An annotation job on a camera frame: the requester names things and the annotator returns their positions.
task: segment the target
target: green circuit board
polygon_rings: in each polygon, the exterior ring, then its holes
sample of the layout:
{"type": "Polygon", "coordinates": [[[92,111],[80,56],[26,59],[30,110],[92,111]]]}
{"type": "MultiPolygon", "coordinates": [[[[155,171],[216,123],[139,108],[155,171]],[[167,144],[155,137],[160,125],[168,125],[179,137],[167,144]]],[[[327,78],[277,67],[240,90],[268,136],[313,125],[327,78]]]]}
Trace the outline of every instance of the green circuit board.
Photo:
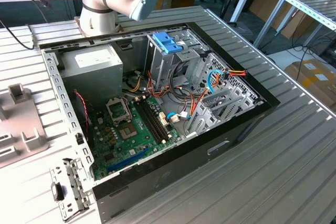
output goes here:
{"type": "MultiPolygon", "coordinates": [[[[158,114],[161,112],[161,108],[155,98],[149,97],[144,102],[151,106],[153,116],[160,120],[158,114]]],[[[177,141],[181,140],[177,130],[168,125],[163,128],[171,138],[166,143],[156,142],[146,127],[144,119],[140,117],[134,102],[129,102],[128,106],[132,114],[132,121],[121,122],[118,126],[113,125],[106,107],[89,114],[91,121],[89,130],[92,136],[90,140],[93,141],[90,149],[94,157],[92,169],[96,180],[102,179],[168,146],[173,147],[177,141]]]]}

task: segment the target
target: chip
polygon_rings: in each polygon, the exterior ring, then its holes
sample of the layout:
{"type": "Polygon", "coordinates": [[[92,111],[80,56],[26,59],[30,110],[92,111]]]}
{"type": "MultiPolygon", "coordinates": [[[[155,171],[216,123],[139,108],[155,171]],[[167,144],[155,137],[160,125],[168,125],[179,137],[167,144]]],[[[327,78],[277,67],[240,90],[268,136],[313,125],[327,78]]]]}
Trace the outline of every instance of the chip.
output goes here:
{"type": "Polygon", "coordinates": [[[106,162],[110,161],[112,159],[114,159],[114,154],[113,153],[109,153],[109,154],[105,155],[105,161],[106,162]]]}
{"type": "Polygon", "coordinates": [[[124,140],[129,139],[130,137],[136,136],[138,134],[133,123],[124,123],[118,127],[118,130],[124,140]]]}

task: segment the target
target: blue cable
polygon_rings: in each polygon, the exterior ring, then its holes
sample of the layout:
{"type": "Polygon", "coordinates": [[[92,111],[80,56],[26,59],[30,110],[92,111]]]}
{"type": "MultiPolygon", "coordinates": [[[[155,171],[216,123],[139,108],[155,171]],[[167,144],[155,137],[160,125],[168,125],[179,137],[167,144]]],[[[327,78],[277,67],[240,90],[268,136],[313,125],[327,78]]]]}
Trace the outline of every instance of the blue cable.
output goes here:
{"type": "Polygon", "coordinates": [[[220,71],[219,69],[215,69],[215,70],[211,70],[210,71],[210,73],[209,73],[209,75],[208,75],[208,82],[207,82],[207,84],[208,84],[208,88],[209,88],[209,90],[211,91],[211,93],[214,93],[214,89],[211,87],[211,75],[212,75],[212,73],[219,73],[219,74],[223,74],[223,72],[222,71],[220,71]]]}
{"type": "Polygon", "coordinates": [[[169,114],[167,115],[167,119],[169,120],[169,118],[170,118],[171,116],[173,116],[173,115],[177,115],[177,113],[176,113],[176,112],[171,112],[171,113],[169,113],[169,114]]]}

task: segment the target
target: metal bracket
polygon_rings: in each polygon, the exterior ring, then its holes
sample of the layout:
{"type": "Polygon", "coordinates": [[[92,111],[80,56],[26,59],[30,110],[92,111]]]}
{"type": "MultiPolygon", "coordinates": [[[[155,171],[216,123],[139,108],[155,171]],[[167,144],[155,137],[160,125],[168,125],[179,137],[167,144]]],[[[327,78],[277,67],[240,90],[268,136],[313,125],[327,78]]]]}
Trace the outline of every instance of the metal bracket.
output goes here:
{"type": "Polygon", "coordinates": [[[0,94],[0,168],[48,148],[30,90],[20,83],[0,94]]]}
{"type": "Polygon", "coordinates": [[[228,87],[227,89],[219,90],[213,94],[209,94],[203,98],[203,103],[212,108],[214,105],[218,104],[219,101],[225,100],[228,95],[232,92],[232,88],[228,87]]]}
{"type": "Polygon", "coordinates": [[[189,61],[195,58],[199,58],[200,56],[198,53],[196,53],[194,49],[176,52],[175,54],[180,58],[182,62],[189,61]]]}
{"type": "Polygon", "coordinates": [[[50,175],[53,180],[51,191],[63,221],[68,222],[89,209],[93,194],[92,191],[83,191],[81,180],[87,179],[87,176],[79,158],[63,159],[63,164],[50,169],[50,175]]]}
{"type": "Polygon", "coordinates": [[[213,115],[211,109],[206,107],[203,102],[199,102],[187,124],[187,130],[189,133],[196,132],[199,134],[217,122],[219,122],[219,120],[213,115]]]}
{"type": "Polygon", "coordinates": [[[115,126],[118,126],[118,124],[121,121],[127,121],[127,122],[129,122],[132,119],[132,115],[129,112],[127,104],[122,99],[119,99],[119,98],[110,99],[108,101],[108,103],[106,104],[106,108],[109,111],[109,114],[110,114],[111,119],[112,119],[112,121],[113,121],[113,123],[114,123],[115,126]],[[113,115],[113,111],[112,111],[112,108],[111,108],[113,105],[115,105],[117,103],[120,103],[122,105],[124,111],[125,111],[125,114],[123,114],[123,115],[121,115],[119,117],[115,117],[115,115],[113,115]]]}

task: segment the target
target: cardboard box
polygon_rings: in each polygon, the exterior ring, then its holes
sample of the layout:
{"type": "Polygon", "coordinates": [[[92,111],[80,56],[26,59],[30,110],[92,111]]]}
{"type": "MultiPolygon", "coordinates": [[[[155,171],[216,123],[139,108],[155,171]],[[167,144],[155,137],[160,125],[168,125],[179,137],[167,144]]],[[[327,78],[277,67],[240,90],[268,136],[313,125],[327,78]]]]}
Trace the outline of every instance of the cardboard box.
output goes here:
{"type": "MultiPolygon", "coordinates": [[[[300,62],[293,62],[285,72],[296,78],[300,62]]],[[[316,59],[302,62],[298,82],[331,110],[336,111],[336,73],[316,59]]]]}

